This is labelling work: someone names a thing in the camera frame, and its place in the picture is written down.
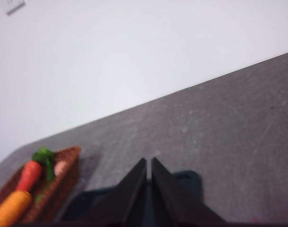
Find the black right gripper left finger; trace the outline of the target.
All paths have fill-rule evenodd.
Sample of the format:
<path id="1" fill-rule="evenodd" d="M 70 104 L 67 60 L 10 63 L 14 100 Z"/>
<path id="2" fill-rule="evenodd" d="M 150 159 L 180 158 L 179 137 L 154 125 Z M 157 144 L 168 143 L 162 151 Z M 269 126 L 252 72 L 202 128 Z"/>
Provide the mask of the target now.
<path id="1" fill-rule="evenodd" d="M 125 224 L 146 184 L 147 161 L 142 158 L 120 183 L 80 220 L 92 224 Z"/>

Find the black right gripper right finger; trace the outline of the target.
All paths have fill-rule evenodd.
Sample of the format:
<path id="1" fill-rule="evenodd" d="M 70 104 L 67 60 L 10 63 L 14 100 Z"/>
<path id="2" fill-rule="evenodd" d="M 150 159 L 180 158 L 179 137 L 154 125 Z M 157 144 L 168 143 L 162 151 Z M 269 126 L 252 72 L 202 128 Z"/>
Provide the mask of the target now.
<path id="1" fill-rule="evenodd" d="M 225 224 L 226 221 L 193 196 L 157 159 L 152 159 L 152 178 L 174 224 Z"/>

